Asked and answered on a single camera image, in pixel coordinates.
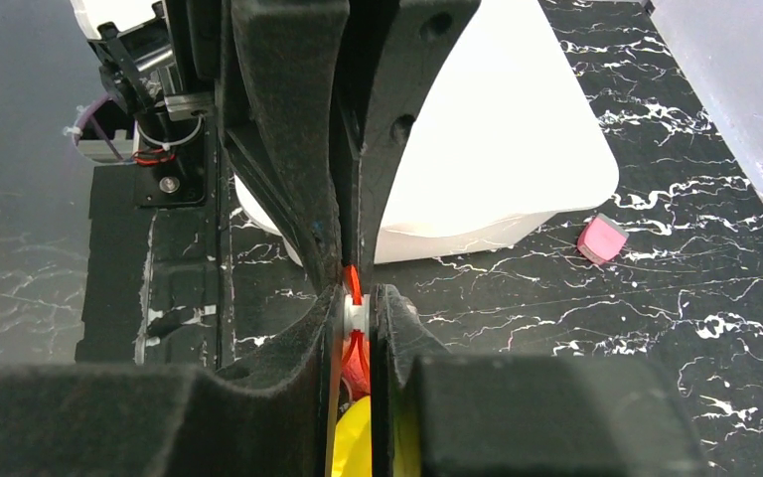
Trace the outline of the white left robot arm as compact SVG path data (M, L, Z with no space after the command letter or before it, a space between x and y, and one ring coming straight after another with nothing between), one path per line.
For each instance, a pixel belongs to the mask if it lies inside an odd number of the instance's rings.
M382 215L475 1L76 1L111 98L179 149L212 120L316 290L371 280Z

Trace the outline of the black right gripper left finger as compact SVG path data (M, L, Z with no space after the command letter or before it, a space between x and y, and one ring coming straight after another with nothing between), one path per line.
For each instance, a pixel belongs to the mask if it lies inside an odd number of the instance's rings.
M0 367L0 476L326 476L343 290L210 372Z

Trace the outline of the white plastic bin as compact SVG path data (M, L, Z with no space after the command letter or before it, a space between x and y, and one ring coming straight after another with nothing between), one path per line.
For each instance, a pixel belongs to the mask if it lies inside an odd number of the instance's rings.
M537 1L480 6L412 127L381 220L398 251L498 248L613 192L615 160Z

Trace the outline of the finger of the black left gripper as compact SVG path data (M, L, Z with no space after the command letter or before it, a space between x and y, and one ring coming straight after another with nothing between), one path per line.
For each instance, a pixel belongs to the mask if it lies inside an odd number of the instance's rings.
M321 293L341 278L330 116L350 4L228 1L225 14L244 89L221 108L232 164Z
M353 1L338 58L338 204L345 279L367 293L412 127L477 1Z

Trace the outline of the clear orange zip bag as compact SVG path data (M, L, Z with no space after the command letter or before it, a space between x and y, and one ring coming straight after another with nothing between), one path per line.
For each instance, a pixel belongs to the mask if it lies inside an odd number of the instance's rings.
M370 396L376 434L373 444L386 452L388 440L384 436L390 434L394 420L412 419L419 434L421 476L425 476L428 472L422 462L413 366L421 357L443 355L448 350L423 326L413 303L394 286L382 284L365 292L356 267L349 265L345 288L341 352L341 396L345 404L338 409L338 421L355 401Z

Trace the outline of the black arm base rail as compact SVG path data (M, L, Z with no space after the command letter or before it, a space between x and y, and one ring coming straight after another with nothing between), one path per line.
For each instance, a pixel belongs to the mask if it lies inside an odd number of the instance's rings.
M228 168L214 129L183 149L198 193L160 189L165 172L95 169L77 362L196 365L224 362L229 306Z

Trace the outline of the yellow starfruit toy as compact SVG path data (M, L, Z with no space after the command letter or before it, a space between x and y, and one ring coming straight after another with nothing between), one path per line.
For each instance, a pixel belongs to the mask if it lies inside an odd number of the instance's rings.
M396 418L386 452L373 444L372 398L362 397L343 414L335 429L332 476L421 476L421 451L415 422Z

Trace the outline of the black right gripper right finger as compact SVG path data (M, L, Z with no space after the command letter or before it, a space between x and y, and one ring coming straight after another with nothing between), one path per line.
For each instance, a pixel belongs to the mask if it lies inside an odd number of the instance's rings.
M370 294L376 476L703 476L675 385L631 357L449 351L396 287Z

